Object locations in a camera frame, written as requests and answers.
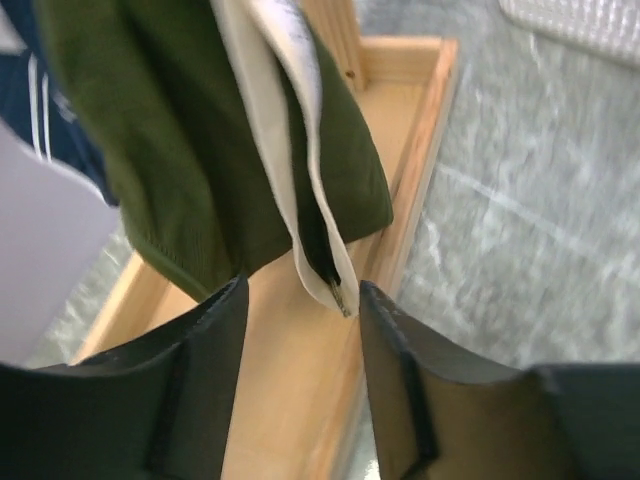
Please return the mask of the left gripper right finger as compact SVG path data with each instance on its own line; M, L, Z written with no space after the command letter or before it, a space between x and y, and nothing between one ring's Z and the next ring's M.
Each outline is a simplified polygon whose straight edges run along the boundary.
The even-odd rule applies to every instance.
M384 479L635 479L639 367L512 368L360 287L360 336Z

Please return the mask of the olive green underwear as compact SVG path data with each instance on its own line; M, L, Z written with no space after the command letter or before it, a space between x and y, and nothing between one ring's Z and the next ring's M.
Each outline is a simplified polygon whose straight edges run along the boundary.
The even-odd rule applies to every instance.
M202 300L291 253L313 298L357 312L347 247L391 223L391 200L363 115L297 2L34 9L149 264Z

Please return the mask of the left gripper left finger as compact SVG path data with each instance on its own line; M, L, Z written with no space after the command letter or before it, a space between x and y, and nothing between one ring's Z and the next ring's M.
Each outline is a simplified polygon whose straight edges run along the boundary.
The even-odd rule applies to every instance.
M5 479L217 479L248 318L238 276L76 365L1 368Z

